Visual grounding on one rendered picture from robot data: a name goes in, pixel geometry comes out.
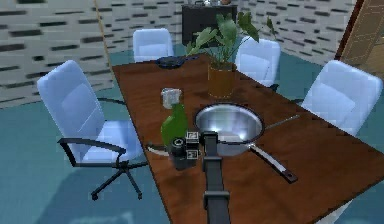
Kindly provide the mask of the dark blue dish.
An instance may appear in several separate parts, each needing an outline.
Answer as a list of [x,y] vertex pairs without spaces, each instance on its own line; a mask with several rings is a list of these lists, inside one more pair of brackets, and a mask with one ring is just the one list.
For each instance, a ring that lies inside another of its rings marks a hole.
[[188,56],[188,57],[176,57],[176,56],[167,56],[161,57],[155,61],[155,64],[163,69],[177,69],[181,67],[186,61],[195,60],[197,56]]

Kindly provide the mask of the brown room door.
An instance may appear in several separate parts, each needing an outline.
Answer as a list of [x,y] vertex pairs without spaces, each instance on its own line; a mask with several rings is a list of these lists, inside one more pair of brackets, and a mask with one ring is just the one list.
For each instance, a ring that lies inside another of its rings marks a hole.
[[384,80],[384,0],[357,0],[335,55]]

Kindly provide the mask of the thin grey metal utensil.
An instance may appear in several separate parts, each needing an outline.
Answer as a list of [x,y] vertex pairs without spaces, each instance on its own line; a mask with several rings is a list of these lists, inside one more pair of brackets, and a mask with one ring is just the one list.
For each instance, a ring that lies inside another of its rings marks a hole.
[[298,119],[299,117],[300,117],[300,115],[294,115],[294,116],[291,116],[289,118],[283,119],[283,120],[278,121],[278,122],[276,122],[274,124],[266,126],[265,130],[269,130],[271,128],[277,127],[277,126],[282,125],[282,124],[284,124],[284,123],[286,123],[288,121],[292,121],[292,120]]

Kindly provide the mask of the green spray bottle white head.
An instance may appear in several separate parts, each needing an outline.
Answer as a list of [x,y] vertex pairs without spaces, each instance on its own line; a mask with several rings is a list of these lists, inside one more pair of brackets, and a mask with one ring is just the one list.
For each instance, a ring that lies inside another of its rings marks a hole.
[[161,91],[162,104],[171,114],[161,125],[163,143],[169,145],[174,138],[182,138],[188,130],[188,119],[184,105],[180,102],[182,91],[175,88],[164,88]]

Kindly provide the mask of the pale blue office chair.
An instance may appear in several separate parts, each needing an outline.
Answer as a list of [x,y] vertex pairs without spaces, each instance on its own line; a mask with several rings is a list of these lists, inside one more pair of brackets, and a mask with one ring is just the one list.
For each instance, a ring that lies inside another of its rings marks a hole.
[[133,33],[135,62],[151,61],[173,55],[172,38],[166,28],[139,29]]
[[279,87],[275,81],[280,55],[278,42],[266,39],[255,41],[246,36],[237,50],[235,64],[239,72],[276,91]]
[[62,134],[58,144],[74,167],[110,167],[117,172],[91,193],[98,194],[120,175],[128,176],[138,197],[142,192],[130,171],[146,166],[135,160],[143,154],[133,122],[107,120],[80,66],[68,60],[39,78],[40,97]]
[[338,60],[326,63],[303,99],[296,102],[356,136],[383,90],[383,81]]

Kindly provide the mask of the black cabinet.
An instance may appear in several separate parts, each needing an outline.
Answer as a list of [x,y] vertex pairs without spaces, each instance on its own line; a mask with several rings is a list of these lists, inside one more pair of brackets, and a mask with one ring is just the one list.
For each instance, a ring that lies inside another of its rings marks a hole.
[[236,20],[237,6],[203,6],[198,4],[185,4],[182,6],[182,44],[196,40],[195,33],[207,27],[217,28],[216,15],[227,15],[231,13],[232,19]]

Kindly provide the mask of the house plant brown pot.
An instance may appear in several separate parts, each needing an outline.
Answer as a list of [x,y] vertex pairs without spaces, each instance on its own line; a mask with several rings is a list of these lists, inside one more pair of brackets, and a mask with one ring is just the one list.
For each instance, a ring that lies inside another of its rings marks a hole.
[[208,90],[215,98],[229,98],[235,84],[235,73],[239,72],[235,64],[237,50],[243,37],[250,36],[255,41],[259,29],[252,24],[250,12],[239,12],[237,21],[232,14],[217,14],[218,27],[207,27],[196,32],[196,40],[186,45],[186,55],[194,55],[204,50],[210,61],[208,63]]

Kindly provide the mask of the brown wooden table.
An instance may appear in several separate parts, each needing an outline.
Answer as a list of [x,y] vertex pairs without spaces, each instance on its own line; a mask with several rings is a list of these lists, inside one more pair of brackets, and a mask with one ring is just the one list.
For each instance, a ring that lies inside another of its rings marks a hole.
[[[169,114],[162,105],[162,89],[182,90],[188,116],[213,103],[208,61],[201,55],[174,70],[153,62],[114,67],[141,143],[162,141],[160,127]],[[288,183],[249,151],[223,159],[231,224],[314,224],[384,180],[383,153],[241,73],[235,75],[232,100],[258,113],[267,126],[300,117],[267,130],[256,142],[293,172],[297,182]]]

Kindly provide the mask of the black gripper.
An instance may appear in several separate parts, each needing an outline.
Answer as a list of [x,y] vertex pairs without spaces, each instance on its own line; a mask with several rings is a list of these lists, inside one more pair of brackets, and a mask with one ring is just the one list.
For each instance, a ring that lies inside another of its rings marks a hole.
[[[178,171],[192,168],[196,165],[198,141],[186,138],[175,138],[171,144],[154,144],[148,142],[147,150],[154,154],[169,157]],[[156,150],[154,148],[168,148],[169,153],[164,150]]]

